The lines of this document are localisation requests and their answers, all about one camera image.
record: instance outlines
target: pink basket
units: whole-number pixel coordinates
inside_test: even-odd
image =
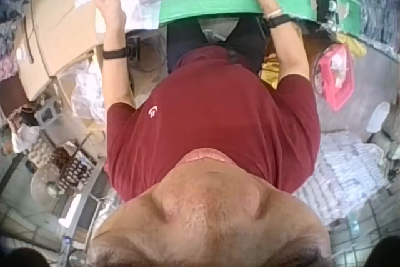
[[[341,86],[335,86],[335,71],[331,68],[333,57],[339,55],[346,62],[346,78]],[[317,66],[321,70],[322,88],[327,103],[339,111],[354,92],[354,63],[347,44],[334,44],[325,50]]]

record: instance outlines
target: bracelet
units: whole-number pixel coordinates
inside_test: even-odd
[[[264,18],[265,19],[271,19],[272,17],[277,16],[277,15],[279,15],[281,13],[282,13],[282,8],[279,8],[279,9],[277,9],[277,10],[275,10],[275,11],[269,13],[269,14],[265,14]]]

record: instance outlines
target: hand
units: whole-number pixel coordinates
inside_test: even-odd
[[[120,0],[94,0],[100,10],[105,22],[107,31],[124,32],[126,15],[121,7]]]

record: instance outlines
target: white logo on shirt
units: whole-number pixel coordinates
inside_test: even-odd
[[[153,118],[156,115],[156,111],[158,111],[158,107],[157,106],[153,106],[150,110],[149,110],[149,116],[150,118]]]

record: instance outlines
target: black pants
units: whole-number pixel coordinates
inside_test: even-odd
[[[179,59],[189,51],[210,45],[197,18],[187,18],[168,24],[167,27],[168,72],[175,70]],[[248,68],[255,74],[264,61],[266,37],[259,17],[246,15],[239,22],[225,42],[218,43],[229,51],[243,56],[249,62]]]

